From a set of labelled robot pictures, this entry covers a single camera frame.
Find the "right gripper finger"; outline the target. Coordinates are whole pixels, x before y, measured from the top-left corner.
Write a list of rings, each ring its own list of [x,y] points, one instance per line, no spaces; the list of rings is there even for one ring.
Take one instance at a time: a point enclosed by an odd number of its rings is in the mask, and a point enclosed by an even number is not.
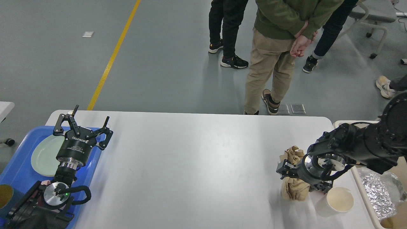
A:
[[[298,167],[289,162],[288,159],[284,159],[282,162],[278,163],[276,172],[280,174],[281,180],[286,177],[299,178]]]
[[[321,191],[327,194],[333,187],[333,181],[321,181],[318,184],[310,184],[309,192]]]

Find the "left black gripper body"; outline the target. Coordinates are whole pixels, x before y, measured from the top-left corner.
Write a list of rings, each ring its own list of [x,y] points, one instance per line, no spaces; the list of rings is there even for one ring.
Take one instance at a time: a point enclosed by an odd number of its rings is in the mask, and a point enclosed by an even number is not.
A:
[[[91,151],[97,144],[92,129],[71,129],[56,136],[64,136],[56,156],[60,167],[78,170],[87,165]]]

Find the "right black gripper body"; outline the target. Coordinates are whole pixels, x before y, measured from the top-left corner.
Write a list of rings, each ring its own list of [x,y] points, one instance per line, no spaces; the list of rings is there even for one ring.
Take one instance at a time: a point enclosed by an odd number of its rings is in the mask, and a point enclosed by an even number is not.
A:
[[[298,178],[310,186],[332,186],[333,155],[305,155],[295,166]]]

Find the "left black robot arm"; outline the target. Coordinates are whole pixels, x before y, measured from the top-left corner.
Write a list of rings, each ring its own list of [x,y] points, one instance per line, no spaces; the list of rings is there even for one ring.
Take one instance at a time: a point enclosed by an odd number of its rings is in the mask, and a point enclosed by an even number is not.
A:
[[[2,229],[71,229],[81,206],[91,200],[89,185],[113,131],[77,124],[60,114],[55,126],[32,129],[1,173],[12,197],[1,208]]]

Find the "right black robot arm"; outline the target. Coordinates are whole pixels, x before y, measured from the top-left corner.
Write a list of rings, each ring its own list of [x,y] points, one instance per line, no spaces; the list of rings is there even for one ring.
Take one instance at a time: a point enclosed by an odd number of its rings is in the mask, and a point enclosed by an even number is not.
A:
[[[333,181],[354,166],[383,174],[406,156],[407,94],[395,96],[385,107],[380,121],[360,128],[343,123],[311,144],[297,165],[284,159],[276,172],[282,178],[299,178],[311,190],[329,192]]]

